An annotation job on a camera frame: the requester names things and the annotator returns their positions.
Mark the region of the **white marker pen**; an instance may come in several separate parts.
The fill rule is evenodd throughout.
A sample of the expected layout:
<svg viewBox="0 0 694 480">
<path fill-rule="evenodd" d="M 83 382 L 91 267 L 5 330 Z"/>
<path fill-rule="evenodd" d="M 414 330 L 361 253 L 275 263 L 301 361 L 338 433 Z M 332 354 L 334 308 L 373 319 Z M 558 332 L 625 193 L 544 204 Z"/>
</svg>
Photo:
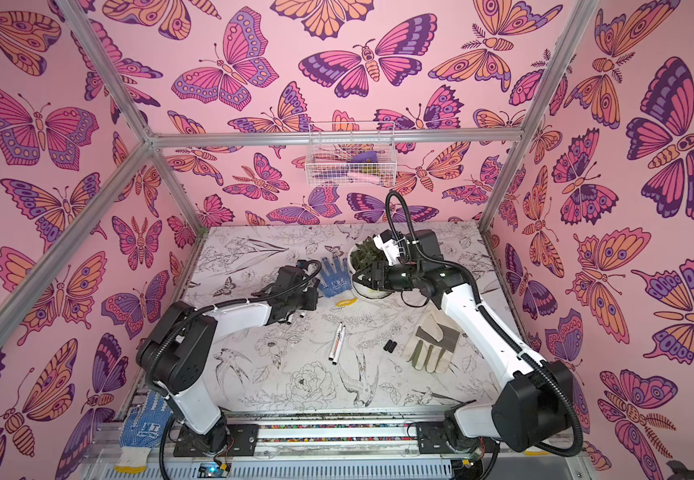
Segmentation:
<svg viewBox="0 0 694 480">
<path fill-rule="evenodd" d="M 337 365 L 339 362 L 339 358 L 340 358 L 341 352 L 344 348 L 344 344 L 346 341 L 346 335 L 347 335 L 347 328 L 345 325 L 342 325 L 341 329 L 338 333 L 338 336 L 337 336 L 337 344 L 336 344 L 335 351 L 334 351 L 334 354 L 332 357 L 332 364 L 333 365 Z"/>
<path fill-rule="evenodd" d="M 343 333 L 344 328 L 345 328 L 345 325 L 342 322 L 340 322 L 338 327 L 337 327 L 331 349 L 329 351 L 328 359 L 331 362 L 334 361 L 336 354 L 337 354 L 337 351 L 339 349 L 339 346 L 342 342 L 342 337 L 343 337 L 342 333 Z"/>
</svg>

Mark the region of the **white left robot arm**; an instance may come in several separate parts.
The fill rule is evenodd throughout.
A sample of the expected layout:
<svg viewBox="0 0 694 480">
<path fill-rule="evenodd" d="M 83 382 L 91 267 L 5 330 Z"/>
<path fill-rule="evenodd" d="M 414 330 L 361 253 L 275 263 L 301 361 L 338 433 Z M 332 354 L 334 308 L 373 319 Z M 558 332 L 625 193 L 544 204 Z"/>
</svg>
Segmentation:
<svg viewBox="0 0 694 480">
<path fill-rule="evenodd" d="M 259 296 L 205 307 L 172 303 L 137 354 L 145 385 L 163 397 L 176 418 L 198 435 L 219 430 L 225 419 L 211 398 L 207 364 L 213 344 L 237 332 L 292 320 L 314 311 L 322 263 L 300 260 L 278 270 Z"/>
</svg>

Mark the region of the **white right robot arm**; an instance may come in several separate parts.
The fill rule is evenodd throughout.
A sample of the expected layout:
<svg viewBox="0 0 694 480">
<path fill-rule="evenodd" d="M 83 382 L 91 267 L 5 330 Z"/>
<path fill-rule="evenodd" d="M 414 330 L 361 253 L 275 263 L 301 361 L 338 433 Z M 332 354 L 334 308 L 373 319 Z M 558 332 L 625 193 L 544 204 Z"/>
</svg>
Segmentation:
<svg viewBox="0 0 694 480">
<path fill-rule="evenodd" d="M 437 235 L 416 229 L 415 214 L 396 190 L 379 200 L 358 193 L 348 202 L 357 217 L 388 228 L 372 237 L 372 252 L 356 267 L 354 284 L 405 296 L 415 292 L 423 315 L 404 352 L 418 370 L 448 368 L 461 337 L 467 337 L 491 369 L 498 387 L 490 403 L 461 403 L 438 429 L 455 451 L 486 452 L 486 440 L 516 452 L 537 448 L 560 456 L 579 455 L 584 428 L 572 400 L 572 373 L 550 362 L 510 329 L 487 304 L 474 275 L 445 259 Z"/>
</svg>

